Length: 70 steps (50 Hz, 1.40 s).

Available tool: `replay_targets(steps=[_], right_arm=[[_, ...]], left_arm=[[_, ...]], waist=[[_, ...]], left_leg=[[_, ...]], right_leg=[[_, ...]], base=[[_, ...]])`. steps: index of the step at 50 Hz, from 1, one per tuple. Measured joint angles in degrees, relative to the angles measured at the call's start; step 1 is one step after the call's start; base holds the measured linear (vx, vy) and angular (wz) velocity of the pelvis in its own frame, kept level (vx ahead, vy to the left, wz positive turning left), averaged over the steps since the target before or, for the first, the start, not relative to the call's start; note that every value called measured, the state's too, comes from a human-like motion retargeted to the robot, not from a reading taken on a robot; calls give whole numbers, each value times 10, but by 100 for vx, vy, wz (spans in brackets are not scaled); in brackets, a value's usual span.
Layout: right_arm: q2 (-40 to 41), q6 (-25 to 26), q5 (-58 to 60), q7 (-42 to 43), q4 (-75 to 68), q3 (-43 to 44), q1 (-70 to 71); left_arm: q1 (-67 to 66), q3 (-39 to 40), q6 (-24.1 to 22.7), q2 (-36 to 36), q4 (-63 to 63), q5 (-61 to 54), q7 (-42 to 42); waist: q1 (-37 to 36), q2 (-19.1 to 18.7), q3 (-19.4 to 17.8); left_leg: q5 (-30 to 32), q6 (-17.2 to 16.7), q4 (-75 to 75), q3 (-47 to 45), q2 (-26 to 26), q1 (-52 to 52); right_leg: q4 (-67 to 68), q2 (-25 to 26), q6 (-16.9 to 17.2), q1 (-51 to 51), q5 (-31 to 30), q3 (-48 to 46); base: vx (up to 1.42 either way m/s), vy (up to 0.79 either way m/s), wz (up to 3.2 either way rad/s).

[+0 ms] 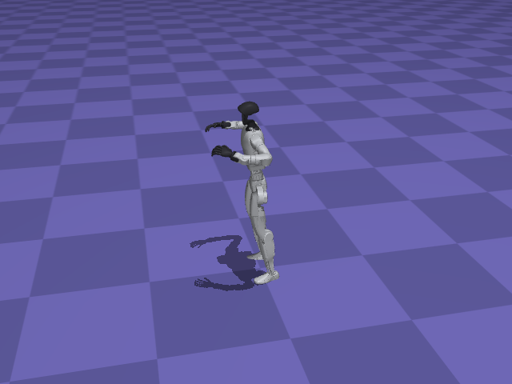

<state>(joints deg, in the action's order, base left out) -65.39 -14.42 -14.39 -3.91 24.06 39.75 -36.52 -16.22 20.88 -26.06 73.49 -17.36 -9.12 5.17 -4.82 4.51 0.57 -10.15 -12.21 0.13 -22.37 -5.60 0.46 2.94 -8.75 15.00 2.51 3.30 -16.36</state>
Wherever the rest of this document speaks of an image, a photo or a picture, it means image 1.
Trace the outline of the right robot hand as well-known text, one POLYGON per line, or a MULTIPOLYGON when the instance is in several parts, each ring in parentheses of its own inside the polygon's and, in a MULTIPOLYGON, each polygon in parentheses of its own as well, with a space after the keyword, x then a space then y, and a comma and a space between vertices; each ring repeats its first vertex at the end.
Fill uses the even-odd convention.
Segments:
POLYGON ((216 123, 213 123, 212 125, 208 125, 206 127, 206 132, 207 130, 209 131, 211 127, 215 128, 215 127, 221 127, 222 129, 226 128, 226 127, 230 127, 231 126, 231 123, 230 122, 216 122, 216 123))

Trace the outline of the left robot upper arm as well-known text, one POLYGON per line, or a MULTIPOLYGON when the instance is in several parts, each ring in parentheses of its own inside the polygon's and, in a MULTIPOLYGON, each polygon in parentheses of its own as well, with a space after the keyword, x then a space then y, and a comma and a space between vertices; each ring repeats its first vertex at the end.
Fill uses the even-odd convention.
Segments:
MULTIPOLYGON (((250 144, 253 147, 253 149, 256 150, 259 154, 264 154, 264 153, 270 154, 270 152, 268 151, 267 147, 264 144, 264 141, 257 134, 250 137, 250 144)), ((271 164, 272 160, 273 160, 273 158, 271 155, 271 157, 269 159, 261 160, 261 164, 263 166, 269 166, 271 164)))

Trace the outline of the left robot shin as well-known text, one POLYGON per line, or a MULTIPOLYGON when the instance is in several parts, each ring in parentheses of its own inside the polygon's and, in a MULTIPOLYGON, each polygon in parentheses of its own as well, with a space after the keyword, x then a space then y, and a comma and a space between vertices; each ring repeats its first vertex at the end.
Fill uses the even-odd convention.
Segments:
POLYGON ((262 254, 262 258, 264 260, 267 273, 269 275, 274 274, 274 235, 271 232, 266 232, 264 240, 258 238, 258 243, 260 247, 260 251, 262 254), (269 270, 269 271, 268 271, 269 270), (271 273, 270 273, 271 272, 271 273))

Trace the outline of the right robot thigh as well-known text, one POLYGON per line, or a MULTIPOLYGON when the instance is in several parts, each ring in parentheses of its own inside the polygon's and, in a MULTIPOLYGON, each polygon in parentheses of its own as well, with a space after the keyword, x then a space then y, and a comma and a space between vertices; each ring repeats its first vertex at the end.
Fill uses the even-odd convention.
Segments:
POLYGON ((247 181, 246 184, 246 191, 245 191, 245 204, 246 204, 246 211, 250 217, 250 196, 251 193, 253 193, 250 189, 250 180, 247 181))

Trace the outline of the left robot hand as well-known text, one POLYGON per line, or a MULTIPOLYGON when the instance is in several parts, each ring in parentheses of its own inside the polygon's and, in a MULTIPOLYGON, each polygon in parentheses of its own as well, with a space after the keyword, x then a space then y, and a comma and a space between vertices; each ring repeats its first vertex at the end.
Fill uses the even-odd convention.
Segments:
POLYGON ((237 152, 236 151, 232 152, 232 150, 228 146, 223 145, 223 146, 216 146, 215 148, 213 148, 211 156, 213 156, 215 154, 221 155, 223 157, 229 157, 230 160, 232 160, 232 161, 239 162, 239 160, 237 158, 233 157, 235 153, 237 153, 237 152))

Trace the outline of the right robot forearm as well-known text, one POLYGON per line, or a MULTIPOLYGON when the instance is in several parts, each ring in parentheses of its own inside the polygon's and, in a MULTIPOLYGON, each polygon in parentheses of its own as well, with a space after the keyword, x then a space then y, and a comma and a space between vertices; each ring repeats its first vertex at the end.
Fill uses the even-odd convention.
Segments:
MULTIPOLYGON (((226 122, 230 122, 230 121, 226 121, 226 122)), ((238 130, 238 129, 242 129, 242 127, 244 126, 242 124, 242 121, 232 121, 230 123, 231 123, 231 126, 230 127, 226 127, 225 129, 238 130)))

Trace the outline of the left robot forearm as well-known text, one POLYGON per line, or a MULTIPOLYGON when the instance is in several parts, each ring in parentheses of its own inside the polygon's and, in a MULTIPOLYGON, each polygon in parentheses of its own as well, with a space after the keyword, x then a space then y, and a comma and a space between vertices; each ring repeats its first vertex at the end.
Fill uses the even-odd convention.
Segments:
POLYGON ((256 154, 256 155, 244 155, 240 153, 235 153, 234 156, 239 160, 239 162, 242 165, 259 165, 260 160, 269 159, 271 157, 270 154, 264 153, 264 154, 256 154))

